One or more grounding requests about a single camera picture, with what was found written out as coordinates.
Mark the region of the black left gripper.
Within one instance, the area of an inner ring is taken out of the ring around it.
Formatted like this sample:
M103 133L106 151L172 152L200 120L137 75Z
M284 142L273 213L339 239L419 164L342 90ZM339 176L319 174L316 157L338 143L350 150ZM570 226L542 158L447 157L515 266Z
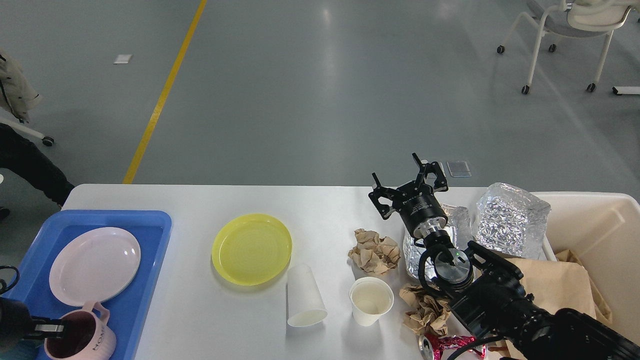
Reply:
M31 317L22 301L0 299L0 350L8 351L25 336L30 340L63 339L70 328L64 319Z

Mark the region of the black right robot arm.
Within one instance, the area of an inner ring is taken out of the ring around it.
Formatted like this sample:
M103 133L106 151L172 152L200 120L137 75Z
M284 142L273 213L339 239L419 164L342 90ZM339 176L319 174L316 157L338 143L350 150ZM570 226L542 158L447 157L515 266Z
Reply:
M423 251L417 278L428 295L449 301L452 314L475 341L462 348L507 340L528 360L637 360L639 346L575 309L551 314L535 305L521 284L521 269L471 240L455 248L448 217L436 197L448 191L439 162L412 155L418 173L399 187L382 185L373 173L368 194L382 219L399 214L413 243Z

